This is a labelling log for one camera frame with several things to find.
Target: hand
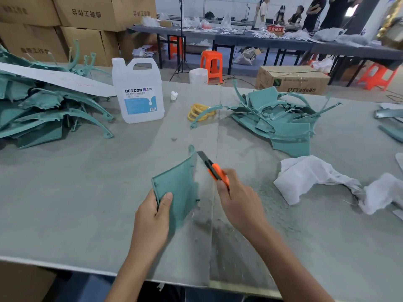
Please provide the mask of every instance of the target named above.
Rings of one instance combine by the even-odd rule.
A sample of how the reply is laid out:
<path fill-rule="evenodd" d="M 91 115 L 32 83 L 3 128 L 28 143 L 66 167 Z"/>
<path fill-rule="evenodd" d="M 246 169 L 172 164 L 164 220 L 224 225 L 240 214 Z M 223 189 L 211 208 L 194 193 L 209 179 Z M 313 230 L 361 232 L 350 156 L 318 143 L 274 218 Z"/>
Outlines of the hand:
<path fill-rule="evenodd" d="M 169 208 L 173 195 L 166 193 L 157 211 L 157 201 L 153 189 L 139 206 L 131 238 L 129 255 L 152 263 L 164 246 L 169 230 Z"/>
<path fill-rule="evenodd" d="M 224 182 L 217 181 L 221 205 L 229 222 L 246 238 L 256 227 L 267 224 L 262 202 L 255 191 L 243 185 L 234 169 L 223 169 L 229 179 L 229 192 Z"/>

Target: left hand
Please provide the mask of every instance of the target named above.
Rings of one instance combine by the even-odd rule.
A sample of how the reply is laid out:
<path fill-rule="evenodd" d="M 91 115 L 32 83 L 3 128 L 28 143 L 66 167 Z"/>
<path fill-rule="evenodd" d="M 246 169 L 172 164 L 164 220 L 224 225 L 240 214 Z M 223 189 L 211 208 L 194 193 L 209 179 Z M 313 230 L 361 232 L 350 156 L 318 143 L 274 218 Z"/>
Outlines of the left hand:
<path fill-rule="evenodd" d="M 139 206 L 131 238 L 129 255 L 151 263 L 164 246 L 169 230 L 169 208 L 173 195 L 166 193 L 157 211 L 153 189 Z"/>

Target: white plastic jug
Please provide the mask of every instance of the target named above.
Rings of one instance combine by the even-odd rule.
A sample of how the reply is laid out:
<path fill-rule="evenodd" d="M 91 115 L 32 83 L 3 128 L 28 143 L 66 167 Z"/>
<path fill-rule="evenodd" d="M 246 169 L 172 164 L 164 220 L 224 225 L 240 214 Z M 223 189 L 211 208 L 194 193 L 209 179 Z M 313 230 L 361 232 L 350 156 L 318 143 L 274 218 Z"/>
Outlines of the white plastic jug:
<path fill-rule="evenodd" d="M 151 69 L 133 70 L 136 64 L 151 64 Z M 123 58 L 113 58 L 112 65 L 113 86 L 124 121 L 133 124 L 162 119 L 162 81 L 154 59 L 134 58 L 126 66 Z"/>
<path fill-rule="evenodd" d="M 189 81 L 191 84 L 208 84 L 208 70 L 197 68 L 189 71 Z"/>

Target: rubber band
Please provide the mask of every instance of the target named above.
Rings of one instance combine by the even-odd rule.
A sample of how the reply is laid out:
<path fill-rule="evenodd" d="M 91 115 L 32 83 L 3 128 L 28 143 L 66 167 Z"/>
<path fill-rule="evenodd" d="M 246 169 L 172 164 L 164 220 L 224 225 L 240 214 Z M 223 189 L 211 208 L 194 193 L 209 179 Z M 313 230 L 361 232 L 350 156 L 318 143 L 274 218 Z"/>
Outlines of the rubber band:
<path fill-rule="evenodd" d="M 202 113 L 204 110 L 206 110 L 207 108 L 209 108 L 209 106 L 206 105 L 202 105 L 202 104 L 193 104 L 191 106 L 191 109 L 187 115 L 187 119 L 189 121 L 194 121 L 194 119 L 200 114 Z M 198 119 L 198 122 L 200 121 L 204 121 L 206 119 L 208 119 L 209 116 L 214 116 L 216 114 L 216 111 L 211 111 L 209 113 L 206 113 L 204 116 L 202 116 L 201 118 Z"/>

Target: tripod stand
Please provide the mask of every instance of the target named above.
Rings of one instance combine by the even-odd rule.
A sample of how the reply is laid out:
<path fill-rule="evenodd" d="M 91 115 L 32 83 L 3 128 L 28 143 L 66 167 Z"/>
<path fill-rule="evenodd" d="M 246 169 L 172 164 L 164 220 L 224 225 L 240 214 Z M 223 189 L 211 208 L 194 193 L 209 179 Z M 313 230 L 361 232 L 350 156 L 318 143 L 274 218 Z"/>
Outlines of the tripod stand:
<path fill-rule="evenodd" d="M 181 10 L 181 40 L 179 40 L 179 38 L 177 37 L 177 50 L 180 50 L 180 56 L 181 56 L 181 61 L 179 62 L 178 67 L 176 68 L 176 70 L 174 71 L 174 74 L 172 74 L 171 78 L 169 81 L 172 80 L 172 78 L 174 77 L 175 74 L 179 74 L 179 73 L 188 73 L 188 72 L 184 72 L 183 71 L 183 64 L 185 64 L 187 66 L 187 68 L 190 70 L 187 62 L 184 59 L 184 49 L 186 46 L 186 40 L 183 41 L 183 45 L 182 45 L 182 38 L 183 38 L 183 10 L 182 10 L 182 5 L 183 5 L 183 0 L 179 0 L 179 8 Z"/>

